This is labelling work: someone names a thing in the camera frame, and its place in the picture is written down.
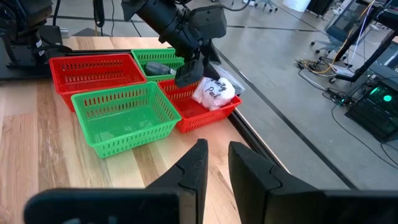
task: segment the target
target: gray floor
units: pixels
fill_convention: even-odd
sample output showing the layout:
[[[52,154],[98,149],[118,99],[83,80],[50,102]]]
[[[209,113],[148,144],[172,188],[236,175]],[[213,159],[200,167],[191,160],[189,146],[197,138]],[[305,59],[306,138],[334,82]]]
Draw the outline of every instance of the gray floor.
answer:
[[[114,0],[114,36],[157,37],[158,35],[142,20],[134,16],[131,22],[123,19],[120,0]],[[221,1],[225,5],[230,0]],[[316,19],[310,13],[295,12],[275,0],[279,6],[276,13],[249,7],[241,12],[226,11],[228,30],[225,37],[216,39],[215,45],[225,57],[242,71],[253,85],[264,95],[297,129],[325,155],[347,178],[360,189],[398,189],[398,170],[385,164],[358,140],[349,136],[332,119],[334,104],[321,96],[321,91],[310,86],[297,75],[293,67],[296,59],[316,59],[317,46],[310,42],[327,40],[323,28],[327,20]],[[106,18],[111,19],[112,5],[104,0]],[[193,0],[189,7],[206,6],[207,0]],[[69,28],[70,35],[94,28],[92,0],[62,1],[57,24]],[[233,7],[241,7],[235,1]],[[83,17],[78,20],[69,17]],[[112,22],[106,22],[104,33],[111,33]],[[368,58],[384,38],[387,31],[370,33],[356,50],[353,65],[359,67],[363,55]],[[228,63],[226,69],[234,74]],[[323,189],[347,189],[338,176],[305,144],[296,133],[278,116],[247,83],[236,74],[247,90],[242,95],[244,103],[239,107],[246,119],[268,143],[272,150],[293,175]],[[349,83],[328,83],[327,78],[309,76],[323,86],[346,90]],[[379,143],[365,130],[344,116],[344,109],[335,110],[336,119],[353,134],[362,139],[377,154],[388,160]],[[391,157],[398,161],[398,152],[387,148]]]

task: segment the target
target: wooden tabletop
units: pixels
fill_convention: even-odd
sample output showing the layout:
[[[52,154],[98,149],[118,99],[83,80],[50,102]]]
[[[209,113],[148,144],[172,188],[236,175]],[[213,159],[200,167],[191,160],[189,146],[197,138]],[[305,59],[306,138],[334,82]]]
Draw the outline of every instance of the wooden tabletop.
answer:
[[[79,50],[163,48],[157,38],[71,37]],[[228,172],[228,144],[244,142],[228,119],[107,159],[89,147],[75,113],[51,80],[0,84],[0,224],[22,223],[26,201],[57,187],[144,188],[197,141],[209,144],[205,223],[240,223]]]

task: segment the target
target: basket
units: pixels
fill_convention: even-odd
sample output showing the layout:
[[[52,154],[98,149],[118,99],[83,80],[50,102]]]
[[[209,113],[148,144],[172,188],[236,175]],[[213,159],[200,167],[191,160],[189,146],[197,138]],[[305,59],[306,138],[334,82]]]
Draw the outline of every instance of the basket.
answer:
[[[72,112],[73,94],[146,82],[129,54],[59,57],[49,63],[55,91]]]
[[[159,62],[174,70],[184,64],[183,58],[175,56],[175,49],[136,49],[131,50],[131,53],[132,57],[138,64],[138,67],[141,69],[148,81],[159,82],[170,80],[174,79],[175,75],[147,76],[144,71],[147,62]]]
[[[164,138],[181,120],[155,82],[80,93],[72,102],[100,158]]]
[[[235,107],[242,103],[241,99],[235,96],[227,105],[218,110],[210,111],[192,99],[193,92],[198,84],[199,82],[196,82],[179,88],[174,84],[174,80],[158,82],[159,87],[182,117],[182,120],[176,125],[181,133],[222,120],[228,117]]]

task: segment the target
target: white container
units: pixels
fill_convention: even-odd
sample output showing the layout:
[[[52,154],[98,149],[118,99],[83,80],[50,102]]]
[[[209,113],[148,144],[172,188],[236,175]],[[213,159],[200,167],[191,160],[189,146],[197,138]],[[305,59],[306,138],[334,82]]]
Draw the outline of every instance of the white container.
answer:
[[[311,0],[284,0],[284,5],[289,9],[303,12],[306,10]]]

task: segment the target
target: green light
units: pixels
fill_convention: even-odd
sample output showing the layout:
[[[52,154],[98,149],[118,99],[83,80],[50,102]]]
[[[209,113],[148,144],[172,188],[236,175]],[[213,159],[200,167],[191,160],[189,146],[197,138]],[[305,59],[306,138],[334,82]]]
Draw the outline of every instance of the green light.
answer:
[[[378,88],[379,87],[376,87],[375,89],[373,89],[370,95],[372,95],[375,91],[377,91]]]
[[[392,97],[390,95],[386,95],[383,98],[383,100],[386,101],[386,102],[391,101],[391,99],[392,99]]]

